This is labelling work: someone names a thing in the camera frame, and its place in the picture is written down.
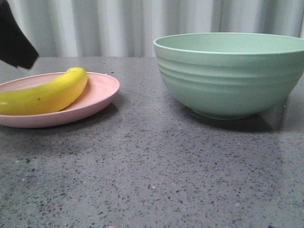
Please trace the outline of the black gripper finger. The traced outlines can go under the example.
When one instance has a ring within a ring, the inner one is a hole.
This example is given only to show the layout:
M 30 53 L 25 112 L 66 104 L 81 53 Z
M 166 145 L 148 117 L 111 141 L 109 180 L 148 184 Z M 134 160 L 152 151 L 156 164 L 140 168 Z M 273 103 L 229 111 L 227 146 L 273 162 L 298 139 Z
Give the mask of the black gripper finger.
M 31 69 L 39 54 L 18 26 L 9 3 L 0 2 L 0 59 L 14 67 Z

